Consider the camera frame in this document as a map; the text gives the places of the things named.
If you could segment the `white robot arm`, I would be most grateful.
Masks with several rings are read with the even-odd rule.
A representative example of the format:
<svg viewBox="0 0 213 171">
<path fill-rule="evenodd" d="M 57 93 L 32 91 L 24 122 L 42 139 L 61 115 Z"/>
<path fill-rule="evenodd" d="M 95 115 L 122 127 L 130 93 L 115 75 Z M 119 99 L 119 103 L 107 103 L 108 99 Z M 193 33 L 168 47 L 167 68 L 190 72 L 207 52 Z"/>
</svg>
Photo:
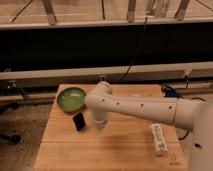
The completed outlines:
<svg viewBox="0 0 213 171">
<path fill-rule="evenodd" d="M 112 86 L 99 82 L 85 97 L 97 122 L 107 112 L 143 118 L 193 133 L 188 171 L 213 171 L 213 102 L 185 98 L 118 96 Z"/>
</svg>

